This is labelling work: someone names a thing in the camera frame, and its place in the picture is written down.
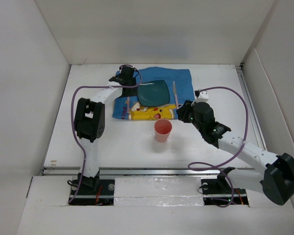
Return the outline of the pink handled fork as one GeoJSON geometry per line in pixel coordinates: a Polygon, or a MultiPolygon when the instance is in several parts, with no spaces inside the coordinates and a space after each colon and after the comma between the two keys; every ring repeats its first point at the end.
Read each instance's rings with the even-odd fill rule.
{"type": "Polygon", "coordinates": [[[127,97],[126,104],[127,104],[127,113],[129,114],[129,111],[130,111],[130,97],[129,96],[127,97]]]}

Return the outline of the teal plate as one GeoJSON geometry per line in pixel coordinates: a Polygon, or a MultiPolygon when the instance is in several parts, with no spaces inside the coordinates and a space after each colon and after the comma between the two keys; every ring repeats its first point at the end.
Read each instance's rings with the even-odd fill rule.
{"type": "Polygon", "coordinates": [[[138,101],[142,106],[157,107],[170,102],[170,92],[164,80],[142,83],[137,90],[138,101]]]}

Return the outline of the pink handled knife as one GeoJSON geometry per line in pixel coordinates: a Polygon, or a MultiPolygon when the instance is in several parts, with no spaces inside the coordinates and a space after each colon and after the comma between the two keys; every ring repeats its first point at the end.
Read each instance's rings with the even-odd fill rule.
{"type": "Polygon", "coordinates": [[[173,90],[173,95],[174,95],[174,99],[175,99],[176,109],[178,110],[179,109],[179,103],[178,103],[178,97],[177,97],[175,81],[173,81],[173,83],[172,83],[172,90],[173,90]]]}

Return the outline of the pink plastic cup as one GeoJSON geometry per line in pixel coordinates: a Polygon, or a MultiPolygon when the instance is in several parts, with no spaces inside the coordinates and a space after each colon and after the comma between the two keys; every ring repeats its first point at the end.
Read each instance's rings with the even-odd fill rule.
{"type": "Polygon", "coordinates": [[[154,132],[158,142],[164,143],[167,141],[172,131],[172,123],[167,119],[159,119],[155,122],[154,132]]]}

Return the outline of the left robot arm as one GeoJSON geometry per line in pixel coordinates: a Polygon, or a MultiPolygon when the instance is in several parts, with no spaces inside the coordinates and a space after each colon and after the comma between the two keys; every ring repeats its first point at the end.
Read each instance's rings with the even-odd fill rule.
{"type": "Polygon", "coordinates": [[[121,65],[119,73],[109,79],[105,86],[81,86],[76,89],[71,101],[71,125],[73,137],[83,153],[83,164],[78,174],[77,189],[88,194],[99,191],[98,140],[105,129],[105,106],[124,93],[133,93],[142,83],[136,81],[139,70],[131,65],[121,65]],[[75,97],[81,89],[100,89],[91,98],[80,98],[74,110],[75,97]]]}

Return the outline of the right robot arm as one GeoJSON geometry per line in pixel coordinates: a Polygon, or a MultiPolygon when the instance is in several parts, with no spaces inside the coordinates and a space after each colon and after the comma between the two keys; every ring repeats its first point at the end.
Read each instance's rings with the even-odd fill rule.
{"type": "Polygon", "coordinates": [[[277,155],[244,141],[229,127],[215,121],[214,111],[208,103],[193,104],[186,100],[177,114],[180,121],[191,123],[208,144],[238,154],[238,159],[253,168],[245,171],[227,167],[216,179],[202,180],[204,194],[228,194],[233,188],[248,189],[263,193],[280,206],[294,195],[294,159],[291,155],[277,155]]]}

